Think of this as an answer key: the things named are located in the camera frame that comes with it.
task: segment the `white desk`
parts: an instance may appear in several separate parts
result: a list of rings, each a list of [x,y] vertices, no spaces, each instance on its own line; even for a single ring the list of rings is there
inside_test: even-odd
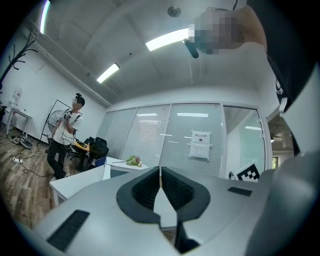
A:
[[[111,168],[122,172],[138,172],[139,170],[149,168],[144,164],[141,167],[137,167],[119,161],[121,160],[107,157],[105,165],[50,182],[50,187],[53,189],[55,206],[58,206],[93,183],[110,179]],[[177,213],[162,188],[159,189],[155,197],[153,212],[160,215],[160,226],[163,230],[170,230],[177,225]]]
[[[11,122],[12,115],[14,114],[14,112],[16,112],[17,114],[27,118],[24,130],[22,132],[22,134],[25,134],[25,137],[27,138],[28,137],[28,129],[29,129],[32,117],[30,115],[28,115],[25,111],[21,111],[21,110],[15,108],[15,107],[11,107],[11,110],[10,110],[10,113],[9,113],[8,123],[6,125],[6,135],[8,135],[8,133],[9,133],[10,122]]]
[[[111,178],[111,167],[117,171],[132,172],[148,168],[146,165],[142,167],[130,166],[126,163],[114,163],[121,160],[107,157],[107,164],[99,166],[67,178],[58,179],[49,183],[53,189],[53,197],[55,206],[67,200],[86,186],[90,184],[104,181]]]

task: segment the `paper sign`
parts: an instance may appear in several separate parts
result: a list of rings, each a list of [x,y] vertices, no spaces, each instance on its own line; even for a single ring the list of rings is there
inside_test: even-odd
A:
[[[191,143],[210,145],[210,132],[192,131]]]
[[[210,145],[191,144],[190,157],[206,158],[209,160]]]

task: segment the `bouquet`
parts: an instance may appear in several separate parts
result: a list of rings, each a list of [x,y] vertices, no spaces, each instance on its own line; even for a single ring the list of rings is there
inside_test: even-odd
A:
[[[125,160],[126,164],[128,166],[138,166],[141,167],[142,166],[142,162],[140,161],[140,157],[139,156],[129,156],[126,160]]]

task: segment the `power strip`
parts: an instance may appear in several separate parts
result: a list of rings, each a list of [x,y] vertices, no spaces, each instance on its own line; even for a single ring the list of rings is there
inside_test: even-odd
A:
[[[12,161],[15,162],[15,163],[23,163],[22,159],[19,159],[19,158],[15,158],[15,157],[12,157]]]

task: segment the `man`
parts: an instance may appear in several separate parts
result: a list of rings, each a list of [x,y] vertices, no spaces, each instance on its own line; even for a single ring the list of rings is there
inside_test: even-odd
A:
[[[66,153],[71,149],[76,131],[79,130],[82,123],[82,116],[79,110],[85,105],[85,99],[80,93],[72,99],[72,109],[66,109],[59,117],[60,120],[56,123],[52,141],[48,150],[46,160],[54,171],[51,181],[59,180],[68,176],[64,171],[64,163]],[[55,160],[56,153],[59,153],[58,162]]]

